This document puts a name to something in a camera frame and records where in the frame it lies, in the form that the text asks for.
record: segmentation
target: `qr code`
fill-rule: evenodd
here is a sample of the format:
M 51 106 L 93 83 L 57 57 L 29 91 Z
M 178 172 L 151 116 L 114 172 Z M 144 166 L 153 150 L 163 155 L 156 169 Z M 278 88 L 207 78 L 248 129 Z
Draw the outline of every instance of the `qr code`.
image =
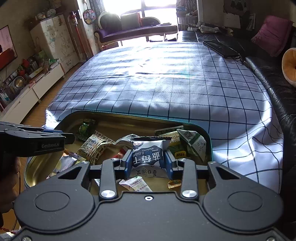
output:
M 189 131 L 184 132 L 183 135 L 184 135 L 185 138 L 188 139 L 188 140 L 191 139 L 191 138 L 193 137 L 193 135 L 192 135 Z

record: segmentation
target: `white checkered tablecloth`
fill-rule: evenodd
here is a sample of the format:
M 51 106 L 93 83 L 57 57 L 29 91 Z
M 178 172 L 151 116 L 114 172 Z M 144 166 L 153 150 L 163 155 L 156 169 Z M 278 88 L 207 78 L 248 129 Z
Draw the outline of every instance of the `white checkered tablecloth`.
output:
M 201 43 L 103 51 L 65 83 L 46 111 L 53 129 L 77 110 L 190 122 L 212 138 L 214 161 L 280 191 L 283 134 L 255 75 Z

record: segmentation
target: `human hand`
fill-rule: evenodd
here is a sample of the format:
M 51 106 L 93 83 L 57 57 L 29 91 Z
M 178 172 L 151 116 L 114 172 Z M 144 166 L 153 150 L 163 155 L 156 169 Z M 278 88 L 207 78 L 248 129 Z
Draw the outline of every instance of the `human hand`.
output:
M 7 213 L 13 208 L 12 202 L 17 197 L 17 192 L 13 187 L 17 184 L 19 177 L 21 163 L 20 159 L 15 159 L 14 170 L 8 174 L 4 179 L 0 180 L 0 213 Z

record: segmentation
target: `yellow label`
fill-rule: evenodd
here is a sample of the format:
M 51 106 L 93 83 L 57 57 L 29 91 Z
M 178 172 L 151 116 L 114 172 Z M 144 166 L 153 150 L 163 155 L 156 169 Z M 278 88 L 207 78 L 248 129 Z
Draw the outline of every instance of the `yellow label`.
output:
M 175 158 L 179 159 L 179 158 L 185 158 L 186 157 L 186 151 L 178 151 L 175 153 Z

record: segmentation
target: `pink pillow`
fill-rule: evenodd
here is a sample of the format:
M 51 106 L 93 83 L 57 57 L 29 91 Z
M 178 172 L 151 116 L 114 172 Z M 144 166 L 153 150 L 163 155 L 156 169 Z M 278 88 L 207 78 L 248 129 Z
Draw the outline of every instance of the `pink pillow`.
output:
M 288 41 L 292 25 L 292 21 L 267 16 L 252 42 L 268 52 L 271 57 L 277 57 Z

